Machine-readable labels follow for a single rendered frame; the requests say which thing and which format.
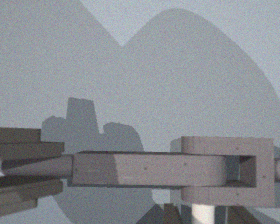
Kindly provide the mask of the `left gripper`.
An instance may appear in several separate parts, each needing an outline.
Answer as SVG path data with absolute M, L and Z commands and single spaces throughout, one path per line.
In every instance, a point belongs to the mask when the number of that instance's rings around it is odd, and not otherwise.
M 0 161 L 61 156 L 65 142 L 41 141 L 41 129 L 0 127 Z M 63 192 L 52 176 L 0 176 L 0 217 L 38 206 L 38 198 Z

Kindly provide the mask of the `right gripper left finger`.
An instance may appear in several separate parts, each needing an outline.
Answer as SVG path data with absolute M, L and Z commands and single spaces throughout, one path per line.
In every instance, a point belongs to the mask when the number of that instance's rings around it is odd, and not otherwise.
M 183 224 L 178 207 L 173 203 L 164 203 L 163 224 Z

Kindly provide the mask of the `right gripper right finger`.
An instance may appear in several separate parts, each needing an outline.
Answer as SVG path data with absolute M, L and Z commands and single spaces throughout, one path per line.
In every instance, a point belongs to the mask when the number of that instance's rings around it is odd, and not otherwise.
M 244 206 L 231 206 L 227 210 L 227 224 L 261 224 Z

